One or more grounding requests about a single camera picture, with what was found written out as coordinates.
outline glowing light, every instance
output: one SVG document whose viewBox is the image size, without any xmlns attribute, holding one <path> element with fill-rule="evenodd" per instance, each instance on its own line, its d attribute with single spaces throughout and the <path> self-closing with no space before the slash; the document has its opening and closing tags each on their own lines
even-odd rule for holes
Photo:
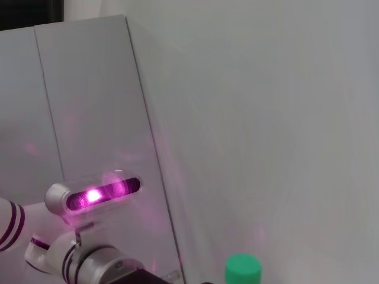
<svg viewBox="0 0 379 284">
<path fill-rule="evenodd" d="M 100 192 L 98 192 L 96 189 L 91 189 L 87 193 L 87 199 L 89 202 L 95 202 L 101 198 Z"/>
</svg>

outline gray panel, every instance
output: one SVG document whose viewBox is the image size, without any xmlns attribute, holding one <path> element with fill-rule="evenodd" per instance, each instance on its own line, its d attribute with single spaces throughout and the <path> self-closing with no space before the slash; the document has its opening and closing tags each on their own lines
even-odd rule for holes
<svg viewBox="0 0 379 284">
<path fill-rule="evenodd" d="M 42 202 L 63 178 L 34 28 L 0 33 L 0 87 L 0 197 Z M 0 253 L 0 283 L 61 283 L 28 266 L 25 248 Z"/>
<path fill-rule="evenodd" d="M 125 18 L 41 25 L 36 35 L 65 178 L 141 176 L 139 200 L 109 221 L 109 236 L 155 274 L 179 268 Z"/>
</svg>

